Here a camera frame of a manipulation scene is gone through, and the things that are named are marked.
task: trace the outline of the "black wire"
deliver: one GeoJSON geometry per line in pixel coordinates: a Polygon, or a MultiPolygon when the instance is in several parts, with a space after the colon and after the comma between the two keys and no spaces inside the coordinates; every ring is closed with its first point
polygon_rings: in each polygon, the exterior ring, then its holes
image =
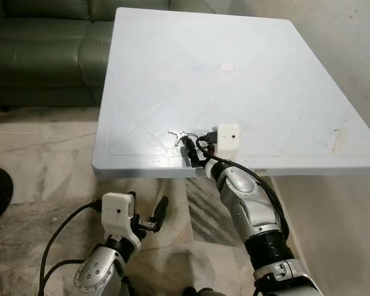
{"type": "Polygon", "coordinates": [[[45,285],[47,284],[47,281],[49,279],[49,277],[52,275],[52,273],[54,273],[54,271],[61,267],[62,265],[66,265],[66,264],[82,264],[85,260],[81,260],[81,259],[73,259],[73,260],[64,260],[64,261],[61,261],[59,263],[56,263],[48,272],[47,274],[45,275],[44,277],[44,284],[41,288],[41,290],[44,291],[44,288],[45,288],[45,285]]]}
{"type": "Polygon", "coordinates": [[[267,184],[262,178],[260,178],[255,172],[253,172],[249,168],[246,168],[245,166],[242,166],[242,165],[240,165],[236,162],[232,162],[230,160],[223,159],[223,158],[217,157],[213,154],[210,154],[207,150],[205,150],[200,145],[200,141],[205,141],[205,137],[202,136],[202,137],[199,137],[199,138],[196,139],[196,146],[197,146],[197,148],[199,148],[199,150],[201,152],[203,152],[204,157],[212,158],[212,159],[215,159],[216,161],[223,162],[227,165],[231,165],[231,166],[234,166],[236,168],[239,168],[239,169],[245,171],[246,173],[250,174],[251,176],[253,176],[258,181],[257,184],[265,190],[266,195],[269,198],[269,201],[271,202],[271,205],[274,207],[274,209],[276,210],[276,212],[279,216],[279,222],[280,222],[282,233],[284,234],[285,240],[288,239],[288,237],[289,237],[289,226],[288,226],[288,223],[285,219],[284,211],[282,210],[281,203],[280,203],[276,193],[272,190],[272,188],[269,186],[269,184],[267,184]]]}
{"type": "Polygon", "coordinates": [[[54,243],[56,237],[59,235],[59,233],[63,230],[63,228],[67,225],[68,222],[72,218],[74,218],[79,212],[83,211],[85,208],[93,208],[96,205],[95,202],[88,203],[87,205],[83,205],[79,209],[77,209],[75,212],[73,212],[63,223],[62,225],[59,226],[57,231],[54,233],[54,235],[51,237],[49,240],[45,251],[43,253],[43,259],[41,260],[41,266],[39,269],[39,290],[38,290],[38,296],[43,296],[44,295],[44,272],[45,272],[45,264],[47,261],[47,256],[49,249],[51,248],[51,245],[54,243]]]}

